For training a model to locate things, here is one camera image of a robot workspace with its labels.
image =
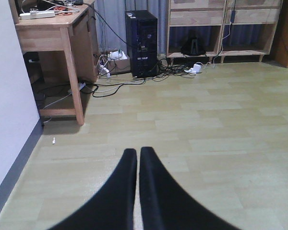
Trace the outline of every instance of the black bag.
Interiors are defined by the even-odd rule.
[[[181,53],[189,56],[198,56],[206,53],[203,45],[197,37],[189,38],[181,47]]]

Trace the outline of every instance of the baseboard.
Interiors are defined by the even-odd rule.
[[[43,128],[41,121],[39,120],[0,185],[0,212],[5,205],[5,202],[9,198],[22,170],[24,169],[25,164],[27,163],[42,133]]]

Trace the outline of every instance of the outlet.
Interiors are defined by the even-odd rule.
[[[83,89],[85,87],[85,82],[83,82],[83,83],[78,83],[78,88],[79,88],[79,90],[81,90],[81,89]]]

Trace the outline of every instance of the desk drawer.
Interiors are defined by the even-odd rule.
[[[236,7],[279,7],[281,0],[236,0]],[[228,7],[233,7],[235,0],[228,1]]]
[[[224,3],[225,0],[171,0],[171,10],[223,9]]]
[[[221,25],[223,11],[173,11],[170,25]]]
[[[63,50],[59,28],[17,29],[22,51]]]
[[[256,9],[256,10],[236,10],[234,23],[240,24],[269,24],[278,20],[278,9]],[[228,11],[226,23],[229,23],[231,11]]]

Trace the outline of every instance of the white wall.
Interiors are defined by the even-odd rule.
[[[8,0],[0,0],[0,184],[38,120]]]

